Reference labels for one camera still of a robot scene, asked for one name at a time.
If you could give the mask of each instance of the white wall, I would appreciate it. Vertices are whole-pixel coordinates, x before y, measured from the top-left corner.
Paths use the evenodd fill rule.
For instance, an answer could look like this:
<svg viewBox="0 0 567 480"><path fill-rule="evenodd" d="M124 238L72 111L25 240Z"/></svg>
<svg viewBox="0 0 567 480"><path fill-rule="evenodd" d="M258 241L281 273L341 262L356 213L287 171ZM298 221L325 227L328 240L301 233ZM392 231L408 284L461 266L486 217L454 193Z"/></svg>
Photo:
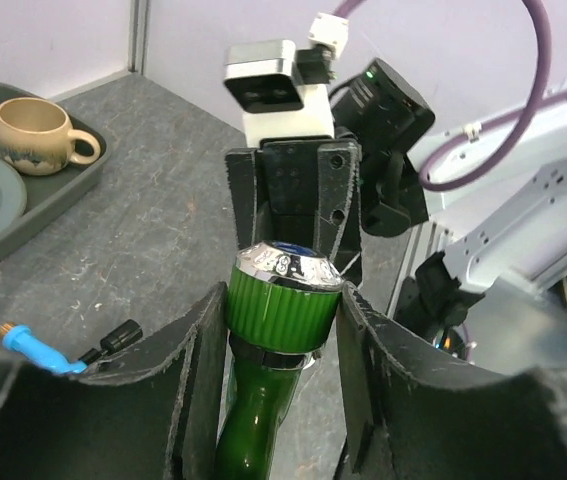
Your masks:
<svg viewBox="0 0 567 480"><path fill-rule="evenodd" d="M43 97L124 70L131 0L0 0L0 82Z"/></svg>
<svg viewBox="0 0 567 480"><path fill-rule="evenodd" d="M229 45L289 38L305 45L317 11L337 0L152 0L147 76L240 128L240 110L222 85ZM552 80L567 75L567 0L545 0L553 26ZM340 78L385 59L428 100L436 130L523 100L536 55L520 0L368 0L350 18ZM496 187L439 220L463 233L526 179Z"/></svg>

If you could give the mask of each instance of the green bottle cap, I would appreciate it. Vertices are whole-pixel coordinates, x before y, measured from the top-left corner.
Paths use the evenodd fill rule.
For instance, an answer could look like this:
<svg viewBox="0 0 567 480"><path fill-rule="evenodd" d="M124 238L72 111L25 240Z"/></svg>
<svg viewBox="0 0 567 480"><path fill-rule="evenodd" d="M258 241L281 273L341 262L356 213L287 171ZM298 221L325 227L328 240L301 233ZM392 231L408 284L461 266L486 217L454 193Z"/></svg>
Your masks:
<svg viewBox="0 0 567 480"><path fill-rule="evenodd" d="M272 352L311 352L327 340L343 284L324 255L289 243L261 242L236 256L228 328Z"/></svg>

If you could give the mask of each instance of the chrome bottle cap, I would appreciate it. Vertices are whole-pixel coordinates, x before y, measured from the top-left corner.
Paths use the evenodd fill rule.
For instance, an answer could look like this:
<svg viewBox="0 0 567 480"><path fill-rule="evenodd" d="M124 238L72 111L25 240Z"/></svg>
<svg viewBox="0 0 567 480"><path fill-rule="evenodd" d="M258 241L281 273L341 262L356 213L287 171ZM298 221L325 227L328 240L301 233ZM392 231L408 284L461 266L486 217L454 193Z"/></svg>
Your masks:
<svg viewBox="0 0 567 480"><path fill-rule="evenodd" d="M267 283L315 292L336 292L343 277L320 253L285 242L265 241L241 250L236 268Z"/></svg>

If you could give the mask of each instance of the beige mug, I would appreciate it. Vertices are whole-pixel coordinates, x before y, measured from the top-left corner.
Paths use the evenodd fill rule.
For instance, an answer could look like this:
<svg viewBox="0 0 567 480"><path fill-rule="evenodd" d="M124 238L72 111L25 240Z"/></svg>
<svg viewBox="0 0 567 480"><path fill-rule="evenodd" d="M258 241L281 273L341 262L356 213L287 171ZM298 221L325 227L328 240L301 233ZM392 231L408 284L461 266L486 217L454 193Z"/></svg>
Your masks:
<svg viewBox="0 0 567 480"><path fill-rule="evenodd" d="M87 143L92 155L76 153L77 140ZM93 135L74 130L58 105L42 98L13 98L0 105L0 155L21 173L51 175L68 163L94 163L101 145Z"/></svg>

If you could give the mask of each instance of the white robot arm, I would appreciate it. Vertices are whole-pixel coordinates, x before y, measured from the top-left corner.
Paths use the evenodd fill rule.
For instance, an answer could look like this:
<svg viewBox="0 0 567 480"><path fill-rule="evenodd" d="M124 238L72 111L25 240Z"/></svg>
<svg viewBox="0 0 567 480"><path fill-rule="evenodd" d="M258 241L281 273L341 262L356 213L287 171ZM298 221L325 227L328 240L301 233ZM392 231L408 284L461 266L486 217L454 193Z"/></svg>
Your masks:
<svg viewBox="0 0 567 480"><path fill-rule="evenodd" d="M469 195L474 194L480 201L480 194L476 194L490 184L525 172L534 174L474 231L445 248L443 262L450 276L457 278L460 288L467 292L485 292L505 270L516 268L530 257L536 257L539 274L549 273L557 258L564 259L544 278L545 284L551 285L567 273L567 80L552 90L544 103L516 147L489 174L450 192L425 192L428 212L435 214ZM476 168L495 150L519 110L513 108L463 129L425 137L410 151L410 160L419 169L432 152L452 143L431 178L435 182L457 178ZM481 125L490 123L498 126L475 133Z"/></svg>
<svg viewBox="0 0 567 480"><path fill-rule="evenodd" d="M430 180L458 178L492 154L519 110L425 137L410 150L410 162L418 171L438 155ZM413 282L404 283L411 293L394 312L400 323L432 339L440 328L459 325L498 277L530 259L536 265L532 280L542 287L567 274L567 80L546 94L529 129L490 172L456 190L425 191L428 212L469 195L480 201L482 188L526 172L532 178L517 193L469 234L426 259Z"/></svg>

